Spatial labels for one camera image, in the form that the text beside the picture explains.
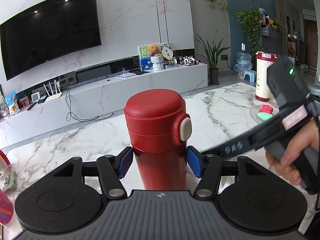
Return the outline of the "person right hand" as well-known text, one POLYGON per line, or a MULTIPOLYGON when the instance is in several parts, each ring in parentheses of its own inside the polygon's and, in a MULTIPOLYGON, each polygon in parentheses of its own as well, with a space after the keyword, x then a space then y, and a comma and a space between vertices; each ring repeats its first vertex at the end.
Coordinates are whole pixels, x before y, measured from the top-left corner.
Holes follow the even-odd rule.
POLYGON ((302 150, 311 146, 319 151, 319 129, 312 119, 304 125, 300 131, 289 141, 282 158, 278 160, 271 153, 266 152, 268 163, 274 167, 277 174, 282 176, 292 185, 300 185, 302 178, 300 172, 291 167, 291 164, 299 157, 302 150))

